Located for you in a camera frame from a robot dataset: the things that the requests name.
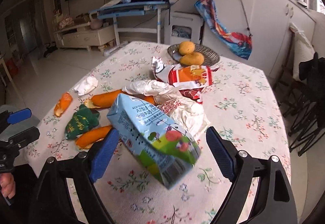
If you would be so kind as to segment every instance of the blue gripper pad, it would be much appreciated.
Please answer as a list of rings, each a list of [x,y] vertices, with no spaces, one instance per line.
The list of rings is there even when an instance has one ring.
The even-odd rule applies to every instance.
[[[16,124],[23,120],[29,119],[31,117],[31,110],[30,109],[23,109],[17,112],[10,114],[7,119],[7,123],[9,124]]]
[[[220,135],[213,127],[209,127],[206,131],[206,142],[222,175],[232,182],[235,179],[234,161],[222,144]]]
[[[119,142],[119,132],[115,128],[112,128],[108,135],[103,140],[103,146],[95,155],[91,163],[91,172],[89,179],[92,183],[95,183],[97,179],[103,177],[109,161],[111,160],[114,150]]]

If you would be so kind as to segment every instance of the silver bolt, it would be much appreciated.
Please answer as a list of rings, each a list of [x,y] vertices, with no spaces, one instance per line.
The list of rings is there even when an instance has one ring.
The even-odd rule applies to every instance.
[[[272,155],[271,159],[273,162],[276,162],[276,163],[279,161],[279,157],[277,157],[276,155]]]
[[[80,153],[78,153],[78,157],[81,158],[81,159],[85,158],[86,156],[87,156],[87,153],[86,152],[80,152]]]
[[[239,156],[244,157],[244,158],[248,156],[248,153],[244,150],[239,151],[238,154],[239,154]]]
[[[49,164],[54,162],[54,157],[48,157],[48,159],[46,160],[46,162],[48,162]]]

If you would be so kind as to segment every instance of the crumpled tissue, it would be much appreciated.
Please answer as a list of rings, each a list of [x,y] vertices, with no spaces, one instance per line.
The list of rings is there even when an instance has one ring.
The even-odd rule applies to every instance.
[[[129,94],[154,96],[156,103],[159,104],[158,108],[198,140],[210,122],[203,106],[183,97],[179,89],[180,87],[175,88],[157,80],[137,80],[122,88]]]
[[[98,86],[98,80],[89,76],[85,80],[83,80],[80,84],[74,87],[74,90],[78,92],[79,96],[83,96],[94,90]]]

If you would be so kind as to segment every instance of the floral tablecloth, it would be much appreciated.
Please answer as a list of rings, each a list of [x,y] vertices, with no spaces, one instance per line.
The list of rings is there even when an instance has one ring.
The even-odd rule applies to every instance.
[[[94,94],[120,89],[133,80],[153,79],[152,56],[167,64],[174,61],[167,45],[132,42],[92,70],[99,86],[91,94],[74,98],[61,118],[51,109],[38,126],[40,138],[26,149],[29,164],[39,175],[46,159],[74,157],[79,151],[74,141],[64,139],[64,128],[78,106]],[[223,139],[252,157],[268,159],[276,154],[290,180],[290,156],[287,136],[276,99],[263,71],[221,57],[219,70],[213,73],[214,84],[203,91],[203,107],[211,126]],[[109,125],[108,110],[100,111],[100,125]],[[118,224],[177,223],[208,224],[217,213],[231,183],[217,166],[205,137],[198,140],[202,155],[195,167],[171,190],[151,176],[119,143],[96,190],[109,214]],[[74,184],[68,180],[71,199],[79,220],[87,223]],[[257,188],[251,184],[248,199],[239,221],[247,219]]]

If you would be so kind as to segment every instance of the desk leg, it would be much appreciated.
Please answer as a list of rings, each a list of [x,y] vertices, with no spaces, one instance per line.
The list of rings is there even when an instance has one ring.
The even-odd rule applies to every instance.
[[[161,8],[157,9],[157,43],[160,44],[160,12]]]
[[[10,82],[12,83],[12,86],[13,86],[15,92],[17,93],[17,96],[18,96],[19,99],[21,99],[21,100],[23,101],[23,103],[25,104],[25,101],[23,100],[22,95],[21,95],[20,92],[18,91],[18,89],[17,89],[17,87],[16,87],[14,81],[13,81],[12,78],[11,78],[11,75],[10,75],[10,73],[9,73],[9,70],[7,69],[7,66],[5,65],[5,62],[4,62],[4,59],[3,59],[3,58],[1,58],[1,64],[2,64],[3,67],[4,67],[5,73],[7,74],[7,76],[8,76],[8,78],[9,78]]]
[[[117,20],[116,20],[116,17],[113,17],[113,22],[114,22],[114,33],[115,33],[116,45],[120,45],[120,36],[119,36],[119,30],[117,28]]]

